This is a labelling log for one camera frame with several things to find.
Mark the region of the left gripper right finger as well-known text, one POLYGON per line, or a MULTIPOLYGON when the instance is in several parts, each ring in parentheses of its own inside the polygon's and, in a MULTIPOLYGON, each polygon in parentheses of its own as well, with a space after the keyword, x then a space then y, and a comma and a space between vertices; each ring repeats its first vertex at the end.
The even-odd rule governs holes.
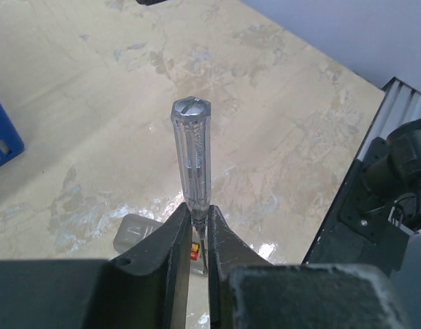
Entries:
POLYGON ((387 276, 371 265, 273 265, 208 211, 211 328, 408 328, 387 276))

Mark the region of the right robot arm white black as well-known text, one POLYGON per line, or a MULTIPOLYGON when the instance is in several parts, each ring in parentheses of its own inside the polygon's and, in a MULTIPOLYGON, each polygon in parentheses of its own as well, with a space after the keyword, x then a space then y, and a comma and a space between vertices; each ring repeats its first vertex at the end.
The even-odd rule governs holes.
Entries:
POLYGON ((399 213, 398 224, 421 229, 421 118, 401 125, 378 139, 387 152, 362 169, 360 186, 368 196, 361 203, 364 213, 373 205, 390 206, 399 213))

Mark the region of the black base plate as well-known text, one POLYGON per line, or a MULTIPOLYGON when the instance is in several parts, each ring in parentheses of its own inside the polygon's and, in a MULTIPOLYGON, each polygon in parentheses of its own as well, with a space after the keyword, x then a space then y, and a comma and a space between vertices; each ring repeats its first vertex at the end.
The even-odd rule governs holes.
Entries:
POLYGON ((302 262, 363 263, 388 276, 421 273, 421 195, 375 197, 365 210, 367 197, 353 192, 363 170, 360 160, 351 164, 302 262))

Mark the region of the blue plastic basket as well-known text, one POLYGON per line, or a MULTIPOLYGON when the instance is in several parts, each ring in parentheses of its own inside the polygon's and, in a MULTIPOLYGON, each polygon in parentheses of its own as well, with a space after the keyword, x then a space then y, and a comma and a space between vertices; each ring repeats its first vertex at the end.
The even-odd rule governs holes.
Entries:
POLYGON ((0 102, 0 167, 24 151, 24 142, 0 102))

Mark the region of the small screwdriver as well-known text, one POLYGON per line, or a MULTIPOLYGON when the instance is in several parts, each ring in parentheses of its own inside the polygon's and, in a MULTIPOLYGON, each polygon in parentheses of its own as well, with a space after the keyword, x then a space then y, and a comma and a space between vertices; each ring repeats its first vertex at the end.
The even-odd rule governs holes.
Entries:
POLYGON ((206 228, 211 204, 211 103, 189 96, 175 101, 171 122, 176 141, 182 193, 197 232, 202 273, 208 273, 206 228))

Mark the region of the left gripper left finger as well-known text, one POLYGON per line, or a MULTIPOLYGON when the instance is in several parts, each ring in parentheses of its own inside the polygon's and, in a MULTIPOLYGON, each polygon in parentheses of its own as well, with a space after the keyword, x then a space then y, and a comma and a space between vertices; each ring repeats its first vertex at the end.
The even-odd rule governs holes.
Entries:
POLYGON ((0 328, 183 328, 190 253, 181 204, 112 260, 0 260, 0 328))

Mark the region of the white grey remote control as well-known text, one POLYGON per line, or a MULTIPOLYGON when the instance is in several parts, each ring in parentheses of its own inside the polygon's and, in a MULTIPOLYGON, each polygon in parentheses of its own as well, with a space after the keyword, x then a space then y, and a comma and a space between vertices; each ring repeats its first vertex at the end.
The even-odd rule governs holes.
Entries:
MULTIPOLYGON (((159 229, 162 225, 162 222, 149 219, 147 217, 136 214, 128 214, 122 219, 113 240, 113 247, 118 253, 122 254, 159 229)), ((192 229, 192 232, 192 242, 200 244, 199 237, 194 228, 192 229)), ((191 260, 190 269, 192 273, 197 275, 207 275, 207 273, 203 272, 201 249, 199 258, 196 261, 191 260)))

